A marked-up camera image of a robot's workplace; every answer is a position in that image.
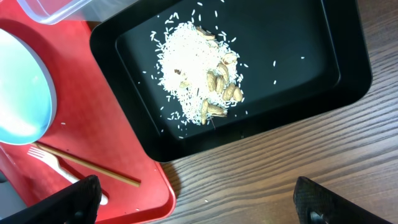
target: uncooked rice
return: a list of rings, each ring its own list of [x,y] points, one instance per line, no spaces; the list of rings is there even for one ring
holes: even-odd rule
[[[205,74],[210,70],[220,75],[217,65],[221,62],[221,58],[227,53],[236,54],[226,43],[218,43],[218,46],[218,48],[210,47],[208,41],[198,35],[196,27],[191,22],[180,23],[166,39],[166,43],[162,44],[162,53],[158,55],[160,70],[163,73],[159,84],[163,85],[164,90],[171,96],[177,97],[186,120],[197,125],[201,123],[200,114],[203,100],[208,100],[212,105],[224,109],[228,107],[227,103],[235,105],[237,103],[234,99],[224,101],[222,94],[208,91]],[[233,83],[236,83],[236,79],[239,77],[236,72],[236,64],[237,62],[227,66],[229,81]],[[175,72],[176,70],[183,72],[185,76],[179,75]],[[180,83],[185,80],[190,83],[190,86],[180,88]],[[210,119],[211,114],[207,114],[206,117]]]

